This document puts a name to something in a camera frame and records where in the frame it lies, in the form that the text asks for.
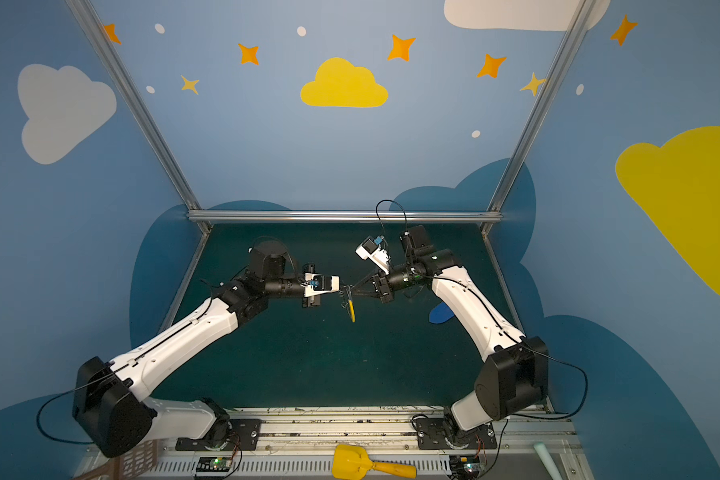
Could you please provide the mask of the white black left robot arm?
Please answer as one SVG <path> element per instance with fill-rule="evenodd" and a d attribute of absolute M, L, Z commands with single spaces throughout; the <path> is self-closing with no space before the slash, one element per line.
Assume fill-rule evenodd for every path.
<path fill-rule="evenodd" d="M 72 416 L 101 453 L 115 458 L 143 441 L 187 438 L 221 450 L 232 444 L 229 414 L 204 398 L 193 402 L 152 398 L 173 372 L 220 338 L 267 309 L 270 300 L 294 298 L 319 305 L 340 289 L 337 276 L 313 265 L 286 273 L 292 258 L 279 241 L 249 250 L 249 263 L 230 280 L 214 285 L 195 311 L 142 345 L 108 362 L 94 357 L 78 370 Z"/>

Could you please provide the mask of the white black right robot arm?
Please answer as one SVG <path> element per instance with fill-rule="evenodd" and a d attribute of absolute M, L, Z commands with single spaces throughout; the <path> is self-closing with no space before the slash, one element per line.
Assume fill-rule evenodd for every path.
<path fill-rule="evenodd" d="M 373 295 L 387 303 L 394 294 L 427 286 L 458 319 L 475 344 L 483 366 L 472 392 L 454 402 L 447 418 L 456 432 L 468 432 L 536 404 L 548 394 L 548 348 L 512 325 L 479 290 L 463 262 L 449 249 L 437 249 L 424 226 L 400 235 L 405 261 L 392 265 L 381 236 L 356 248 L 378 271 L 370 276 Z"/>

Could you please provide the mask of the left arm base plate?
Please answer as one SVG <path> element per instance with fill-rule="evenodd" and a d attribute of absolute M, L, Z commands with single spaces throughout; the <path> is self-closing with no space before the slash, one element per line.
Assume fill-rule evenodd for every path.
<path fill-rule="evenodd" d="M 218 423 L 200 439 L 179 438 L 177 451 L 232 452 L 235 449 L 249 452 L 257 448 L 262 421 L 260 419 L 231 419 Z"/>

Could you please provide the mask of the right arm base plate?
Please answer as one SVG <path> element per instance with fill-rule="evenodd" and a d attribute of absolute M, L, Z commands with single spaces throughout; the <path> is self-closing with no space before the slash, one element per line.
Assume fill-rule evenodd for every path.
<path fill-rule="evenodd" d="M 493 450 L 497 437 L 491 424 L 461 430 L 450 417 L 414 415 L 410 424 L 420 450 Z"/>

